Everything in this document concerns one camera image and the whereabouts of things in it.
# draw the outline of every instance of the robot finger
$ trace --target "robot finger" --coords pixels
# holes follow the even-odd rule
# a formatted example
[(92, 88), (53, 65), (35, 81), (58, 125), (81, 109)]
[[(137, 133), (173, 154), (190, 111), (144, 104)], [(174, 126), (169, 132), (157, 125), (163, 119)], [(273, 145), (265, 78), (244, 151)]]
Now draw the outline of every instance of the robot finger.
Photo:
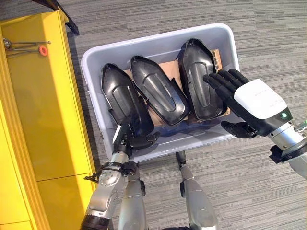
[(237, 90), (237, 88), (233, 84), (231, 84), (229, 81), (225, 80), (225, 78), (223, 78), (222, 76), (220, 76), (216, 73), (211, 73), (209, 76), (212, 77), (213, 79), (217, 80), (222, 85), (224, 85), (227, 89), (230, 90), (230, 92), (235, 93), (235, 91)]
[(210, 75), (203, 76), (204, 82), (208, 83), (212, 88), (215, 89), (216, 94), (223, 100), (227, 101), (229, 99), (234, 100), (234, 94), (222, 85), (219, 81), (211, 77)]
[(225, 78), (227, 81), (229, 81), (231, 84), (233, 84), (235, 87), (239, 88), (243, 85), (242, 82), (239, 81), (239, 79), (236, 79), (234, 76), (232, 76), (230, 73), (228, 73), (225, 70), (219, 70), (218, 74), (221, 75), (223, 78)]
[(231, 75), (233, 75), (235, 78), (239, 79), (239, 81), (242, 82), (243, 84), (246, 84), (249, 82), (249, 80), (246, 77), (244, 77), (243, 74), (236, 69), (230, 69), (228, 72)]

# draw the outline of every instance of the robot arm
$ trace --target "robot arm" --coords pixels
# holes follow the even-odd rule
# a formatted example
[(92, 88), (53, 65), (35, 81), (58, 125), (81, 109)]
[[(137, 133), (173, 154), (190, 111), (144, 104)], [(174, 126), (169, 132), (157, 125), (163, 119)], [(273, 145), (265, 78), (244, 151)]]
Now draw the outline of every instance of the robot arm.
[(205, 75), (228, 107), (245, 122), (221, 126), (238, 138), (268, 137), (274, 144), (270, 158), (275, 163), (288, 161), (293, 170), (307, 179), (307, 121), (296, 125), (286, 102), (260, 79), (249, 81), (230, 69)]
[[(158, 136), (159, 133), (154, 133), (135, 138), (129, 124), (118, 126), (113, 139), (114, 151), (111, 160), (100, 167), (93, 176), (85, 177), (86, 180), (98, 183), (98, 186), (91, 197), (80, 230), (107, 229), (115, 211), (118, 194), (124, 187), (125, 177), (129, 176), (128, 179), (131, 181), (127, 191), (138, 193), (137, 186), (140, 187), (142, 184), (140, 180), (133, 180), (134, 177), (138, 178), (138, 169), (135, 162), (129, 161), (132, 149), (143, 149), (151, 146), (157, 141)], [(126, 206), (136, 203), (142, 204), (142, 199), (131, 200), (129, 193), (126, 196), (124, 198), (126, 199), (124, 202)]]

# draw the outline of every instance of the metal bracket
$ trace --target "metal bracket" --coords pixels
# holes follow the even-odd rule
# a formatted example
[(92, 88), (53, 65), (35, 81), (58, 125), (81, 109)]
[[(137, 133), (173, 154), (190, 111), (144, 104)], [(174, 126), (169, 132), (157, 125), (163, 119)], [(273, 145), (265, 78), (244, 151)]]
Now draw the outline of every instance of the metal bracket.
[(47, 7), (51, 8), (51, 9), (53, 9), (54, 11), (56, 11), (56, 10), (58, 10), (60, 8), (63, 11), (63, 13), (68, 18), (68, 22), (66, 22), (65, 24), (71, 29), (71, 31), (75, 35), (79, 35), (80, 34), (77, 25), (73, 22), (73, 20), (66, 13), (66, 11), (61, 7), (61, 5), (58, 3), (57, 0), (31, 0), (31, 1), (39, 3), (39, 4), (43, 5), (43, 6), (47, 6)]
[[(111, 168), (113, 166), (120, 167), (120, 169)], [(137, 171), (137, 164), (134, 161), (128, 161), (123, 164), (116, 162), (107, 162), (106, 164), (101, 165), (97, 172), (94, 172), (93, 175), (86, 176), (84, 177), (84, 179), (98, 183), (99, 176), (101, 175), (103, 170), (113, 170), (121, 172), (123, 176), (134, 175)]]
[(272, 154), (269, 156), (269, 158), (274, 161), (276, 164), (280, 162), (288, 161), (292, 158), (298, 157), (304, 153), (306, 153), (307, 145), (303, 145), (299, 149), (289, 152), (288, 154), (283, 155), (283, 151), (276, 145), (274, 145), (270, 151)]

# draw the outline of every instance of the silver metal cylinder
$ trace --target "silver metal cylinder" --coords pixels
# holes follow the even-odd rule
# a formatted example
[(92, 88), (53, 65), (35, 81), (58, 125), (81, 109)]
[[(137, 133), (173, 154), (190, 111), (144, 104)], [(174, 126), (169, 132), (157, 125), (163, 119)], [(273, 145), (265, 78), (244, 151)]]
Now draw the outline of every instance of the silver metal cylinder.
[(112, 155), (112, 158), (110, 160), (110, 162), (117, 162), (117, 163), (125, 163), (129, 160), (129, 156), (123, 152), (123, 151), (118, 151), (118, 152), (114, 152)]
[(306, 133), (295, 131), (295, 124), (289, 121), (271, 132), (267, 137), (284, 151), (303, 141), (306, 138)]
[(215, 211), (187, 166), (181, 168), (189, 224), (192, 230), (218, 230)]
[(288, 160), (291, 168), (299, 175), (307, 180), (307, 152)]
[(147, 230), (146, 211), (142, 196), (140, 173), (128, 176), (118, 220), (118, 230)]

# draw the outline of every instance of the green indicator light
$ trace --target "green indicator light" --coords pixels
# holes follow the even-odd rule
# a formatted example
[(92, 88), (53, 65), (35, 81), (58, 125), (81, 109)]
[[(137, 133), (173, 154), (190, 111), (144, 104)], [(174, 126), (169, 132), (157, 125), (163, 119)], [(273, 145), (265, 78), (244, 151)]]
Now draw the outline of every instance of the green indicator light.
[(288, 116), (288, 115), (287, 115), (286, 113), (281, 113), (281, 114), (280, 114), (280, 117), (281, 117), (282, 119), (287, 118), (287, 116)]

